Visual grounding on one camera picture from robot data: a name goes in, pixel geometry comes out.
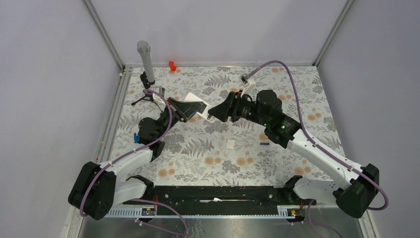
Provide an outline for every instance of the microphone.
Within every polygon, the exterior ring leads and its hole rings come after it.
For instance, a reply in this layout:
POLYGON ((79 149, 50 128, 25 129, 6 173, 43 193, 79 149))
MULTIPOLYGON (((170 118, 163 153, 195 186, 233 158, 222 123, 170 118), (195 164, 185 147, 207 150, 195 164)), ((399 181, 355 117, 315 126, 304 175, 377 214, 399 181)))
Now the microphone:
POLYGON ((152 61, 150 60, 149 43, 147 43, 147 41, 137 42, 137 52, 142 57, 143 67, 146 72, 148 84, 155 84, 155 76, 153 75, 152 61))

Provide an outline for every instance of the metal floor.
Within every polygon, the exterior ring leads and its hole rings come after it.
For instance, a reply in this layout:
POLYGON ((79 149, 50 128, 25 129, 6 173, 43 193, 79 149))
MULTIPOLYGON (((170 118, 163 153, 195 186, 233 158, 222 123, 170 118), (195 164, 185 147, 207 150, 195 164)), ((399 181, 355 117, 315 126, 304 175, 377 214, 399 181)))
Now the metal floor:
MULTIPOLYGON (((354 219, 337 208, 313 207, 311 218, 337 229, 344 238, 362 238, 362 228, 354 219)), ((286 223, 280 219, 186 219, 189 233, 186 238, 317 238, 310 225, 279 225, 286 223)), ((182 232, 184 227, 179 219, 153 219, 154 225, 182 232)), ((338 238, 332 230, 315 226, 325 238, 338 238)), ((103 218, 95 221, 85 218, 79 234, 80 238, 174 238, 175 236, 155 228, 139 226, 134 219, 103 218)))

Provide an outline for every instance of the fern leaf pattern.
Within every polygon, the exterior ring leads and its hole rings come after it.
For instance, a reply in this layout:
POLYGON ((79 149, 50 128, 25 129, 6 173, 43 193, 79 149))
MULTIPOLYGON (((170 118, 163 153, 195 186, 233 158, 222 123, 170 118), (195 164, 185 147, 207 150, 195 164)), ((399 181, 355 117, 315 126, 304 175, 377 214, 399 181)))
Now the fern leaf pattern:
MULTIPOLYGON (((212 106, 222 103, 230 91, 243 88, 239 76, 255 67, 180 67, 176 72, 157 67, 155 77, 165 88, 165 97, 182 101, 192 92, 212 106)), ((290 67, 299 93, 306 128, 322 143, 343 154, 341 141, 316 67, 290 67)), ((142 118, 157 119, 160 109, 151 102, 131 103, 144 94, 140 80, 142 68, 134 68, 109 159, 133 149, 133 134, 142 118)), ((272 89, 282 101, 283 112, 298 119, 296 99, 286 70, 278 65, 261 69, 253 76, 256 86, 250 93, 255 99, 260 90, 272 89)), ((330 180, 329 176, 301 156, 270 142, 264 126, 240 119, 234 123, 213 123, 195 115, 178 122, 163 137, 165 147, 153 162, 136 168, 157 185, 283 185, 293 175, 330 180), (234 140, 233 150, 226 148, 234 140)))

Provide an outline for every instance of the small blue object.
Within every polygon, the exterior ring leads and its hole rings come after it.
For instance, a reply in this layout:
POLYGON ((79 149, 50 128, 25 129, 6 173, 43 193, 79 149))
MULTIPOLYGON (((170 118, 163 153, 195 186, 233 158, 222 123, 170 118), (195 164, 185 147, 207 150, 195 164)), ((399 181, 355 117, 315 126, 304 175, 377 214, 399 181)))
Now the small blue object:
POLYGON ((140 140, 140 137, 137 135, 137 133, 134 133, 134 143, 138 143, 140 140))

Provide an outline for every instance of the red object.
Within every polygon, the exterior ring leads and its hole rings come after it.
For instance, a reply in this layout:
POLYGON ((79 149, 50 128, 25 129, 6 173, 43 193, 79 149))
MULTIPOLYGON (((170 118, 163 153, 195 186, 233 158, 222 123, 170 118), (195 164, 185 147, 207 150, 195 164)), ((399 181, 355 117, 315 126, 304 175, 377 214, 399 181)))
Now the red object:
POLYGON ((304 206, 305 206, 305 200, 302 199, 301 200, 301 206, 300 206, 298 211, 302 210, 304 206))
POLYGON ((172 71, 176 70, 176 66, 173 64, 173 61, 169 62, 169 67, 171 68, 172 71))

